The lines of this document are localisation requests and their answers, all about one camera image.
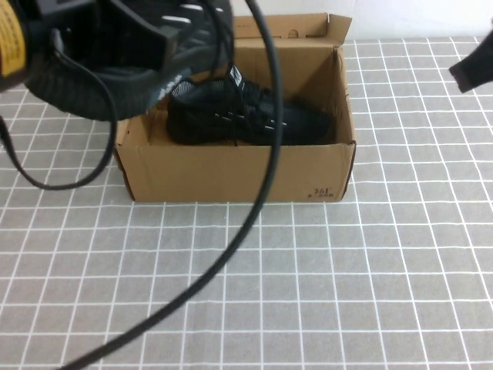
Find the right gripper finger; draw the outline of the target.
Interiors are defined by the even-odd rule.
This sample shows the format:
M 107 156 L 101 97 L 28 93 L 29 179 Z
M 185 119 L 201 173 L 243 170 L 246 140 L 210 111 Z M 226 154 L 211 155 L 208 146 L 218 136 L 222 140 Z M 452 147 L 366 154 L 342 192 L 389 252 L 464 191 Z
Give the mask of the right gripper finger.
M 449 68 L 462 93 L 490 83 L 493 80 L 493 35 L 488 36 L 465 59 Z

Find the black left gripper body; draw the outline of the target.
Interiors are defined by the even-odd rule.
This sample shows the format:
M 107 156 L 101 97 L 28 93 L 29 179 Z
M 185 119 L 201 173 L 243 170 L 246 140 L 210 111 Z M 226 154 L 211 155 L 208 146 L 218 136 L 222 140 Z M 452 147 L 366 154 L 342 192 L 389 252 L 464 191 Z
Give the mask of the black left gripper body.
M 87 77 L 127 65 L 121 1 L 24 1 L 24 77 Z

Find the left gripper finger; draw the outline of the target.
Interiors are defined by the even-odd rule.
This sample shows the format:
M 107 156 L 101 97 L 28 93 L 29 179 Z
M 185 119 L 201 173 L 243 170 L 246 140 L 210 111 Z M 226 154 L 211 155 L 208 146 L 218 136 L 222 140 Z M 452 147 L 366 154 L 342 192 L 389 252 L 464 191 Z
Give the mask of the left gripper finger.
M 112 62 L 162 71 L 177 46 L 178 30 L 163 16 L 176 4 L 112 3 Z

